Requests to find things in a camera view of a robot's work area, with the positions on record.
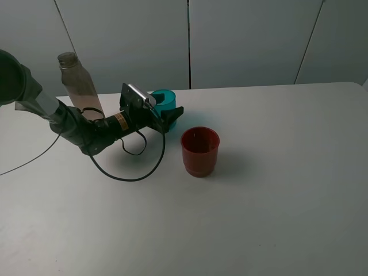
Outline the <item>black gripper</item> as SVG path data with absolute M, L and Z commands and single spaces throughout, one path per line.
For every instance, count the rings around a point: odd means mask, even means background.
M 156 104 L 161 104 L 165 100 L 163 92 L 154 91 L 151 96 Z M 183 115 L 182 106 L 170 110 L 162 110 L 159 119 L 153 111 L 141 101 L 120 101 L 120 112 L 118 113 L 118 132 L 133 133 L 142 128 L 149 127 L 158 132 L 164 133 L 165 129 L 171 129 L 176 124 L 177 119 Z

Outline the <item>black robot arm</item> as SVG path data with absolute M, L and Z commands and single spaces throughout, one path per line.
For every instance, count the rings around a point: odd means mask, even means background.
M 155 106 L 163 100 L 163 94 L 152 95 L 124 83 L 120 111 L 110 117 L 88 120 L 84 114 L 95 108 L 78 109 L 47 96 L 27 67 L 10 53 L 1 51 L 1 105 L 15 103 L 17 110 L 47 120 L 53 132 L 78 146 L 85 155 L 97 155 L 115 141 L 145 127 L 167 133 L 183 115 L 184 108 L 165 110 L 159 115 Z

